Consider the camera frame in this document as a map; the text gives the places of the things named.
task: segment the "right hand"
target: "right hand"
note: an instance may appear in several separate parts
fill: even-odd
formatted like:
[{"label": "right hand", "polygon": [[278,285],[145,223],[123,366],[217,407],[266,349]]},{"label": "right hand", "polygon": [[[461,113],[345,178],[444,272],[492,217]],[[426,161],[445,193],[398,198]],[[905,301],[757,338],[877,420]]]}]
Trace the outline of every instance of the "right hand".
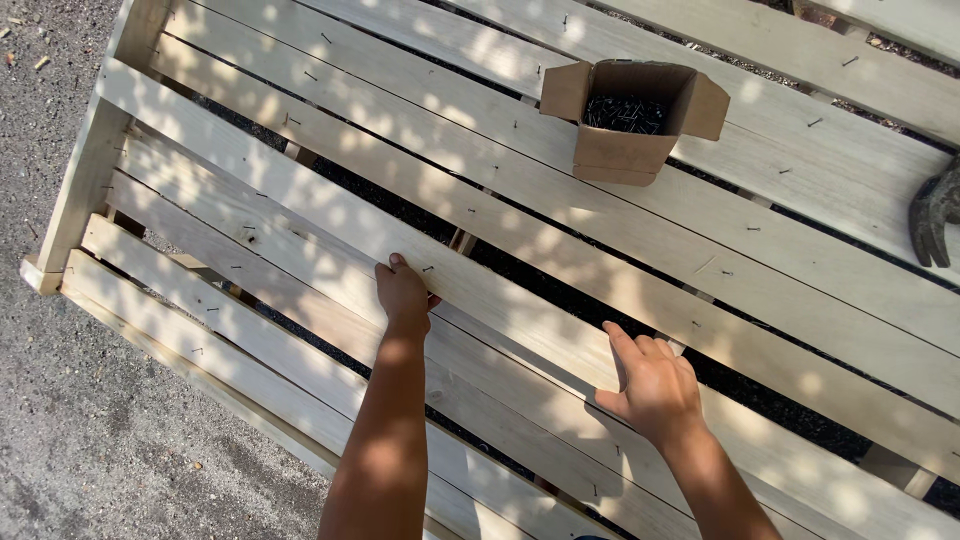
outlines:
[{"label": "right hand", "polygon": [[631,339],[609,321],[603,328],[623,362],[627,387],[619,394],[598,388],[598,405],[629,422],[661,452],[685,434],[707,428],[697,377],[686,358],[675,356],[662,339]]}]

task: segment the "left hand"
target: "left hand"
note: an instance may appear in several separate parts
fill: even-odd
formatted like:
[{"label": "left hand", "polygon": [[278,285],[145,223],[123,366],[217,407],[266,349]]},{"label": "left hand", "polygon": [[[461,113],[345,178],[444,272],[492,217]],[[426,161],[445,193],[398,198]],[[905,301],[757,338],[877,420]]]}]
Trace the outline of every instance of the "left hand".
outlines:
[{"label": "left hand", "polygon": [[441,298],[427,292],[423,280],[403,255],[390,254],[390,266],[378,262],[374,271],[376,296],[390,322],[422,322],[429,331],[430,319],[426,314],[441,302]]}]

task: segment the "wooden pallet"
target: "wooden pallet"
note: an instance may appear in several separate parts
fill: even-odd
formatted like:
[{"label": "wooden pallet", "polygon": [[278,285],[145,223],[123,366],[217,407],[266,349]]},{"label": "wooden pallet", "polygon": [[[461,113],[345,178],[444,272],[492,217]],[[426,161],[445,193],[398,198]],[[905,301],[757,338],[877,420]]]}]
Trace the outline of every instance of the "wooden pallet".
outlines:
[{"label": "wooden pallet", "polygon": [[[866,43],[747,0],[605,6],[960,142],[960,82]],[[674,157],[740,196],[672,166],[646,188],[572,178],[575,127],[531,105],[543,68],[604,58],[684,63],[724,87],[720,141],[685,137]],[[960,296],[942,286],[960,274],[905,268],[906,206],[949,154],[572,0],[126,0],[102,66],[24,279],[330,474],[366,380],[249,304],[370,366],[385,326],[373,265],[400,251],[445,299],[425,402],[560,490],[428,423],[424,537],[618,537],[585,507],[643,540],[698,537],[656,450],[590,401],[618,386],[606,335],[466,257],[477,238],[874,441],[857,467],[701,386],[785,538],[960,536],[919,500],[937,476],[960,481]],[[194,91],[287,138],[286,152]],[[452,224],[453,245],[313,172],[316,156]],[[144,227],[188,255],[158,252]],[[960,254],[958,231],[948,242]]]}]

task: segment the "cardboard flap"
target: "cardboard flap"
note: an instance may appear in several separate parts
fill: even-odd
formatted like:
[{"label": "cardboard flap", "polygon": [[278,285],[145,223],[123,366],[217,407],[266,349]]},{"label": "cardboard flap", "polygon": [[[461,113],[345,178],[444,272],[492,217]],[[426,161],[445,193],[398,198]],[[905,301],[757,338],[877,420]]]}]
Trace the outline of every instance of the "cardboard flap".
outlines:
[{"label": "cardboard flap", "polygon": [[717,83],[703,73],[697,72],[688,90],[689,102],[686,106],[686,118],[680,128],[683,135],[694,135],[707,140],[718,140],[723,129],[730,95]]},{"label": "cardboard flap", "polygon": [[579,122],[587,106],[590,70],[588,61],[551,67],[543,71],[543,93],[540,95],[540,114],[557,116]]}]

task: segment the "forearm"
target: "forearm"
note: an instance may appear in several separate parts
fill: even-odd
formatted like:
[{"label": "forearm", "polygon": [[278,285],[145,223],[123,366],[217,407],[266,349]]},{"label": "forearm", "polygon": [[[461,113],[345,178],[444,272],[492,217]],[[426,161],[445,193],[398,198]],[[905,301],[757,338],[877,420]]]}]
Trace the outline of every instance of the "forearm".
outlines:
[{"label": "forearm", "polygon": [[324,505],[320,538],[419,538],[426,498],[422,325],[390,324]]},{"label": "forearm", "polygon": [[706,427],[659,448],[704,540],[780,540],[780,534]]}]

